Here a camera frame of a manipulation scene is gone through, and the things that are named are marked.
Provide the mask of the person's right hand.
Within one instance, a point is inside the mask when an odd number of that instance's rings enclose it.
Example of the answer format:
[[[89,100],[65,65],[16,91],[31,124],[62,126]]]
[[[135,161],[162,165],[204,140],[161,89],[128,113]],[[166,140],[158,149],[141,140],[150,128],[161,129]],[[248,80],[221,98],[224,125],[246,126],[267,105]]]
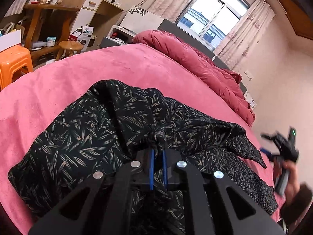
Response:
[[[279,160],[277,157],[274,158],[273,168],[273,180],[275,181],[278,176],[282,173],[282,168],[285,168],[290,172],[288,183],[285,189],[285,203],[290,204],[293,198],[300,190],[300,183],[298,181],[298,169],[294,162],[290,160]]]

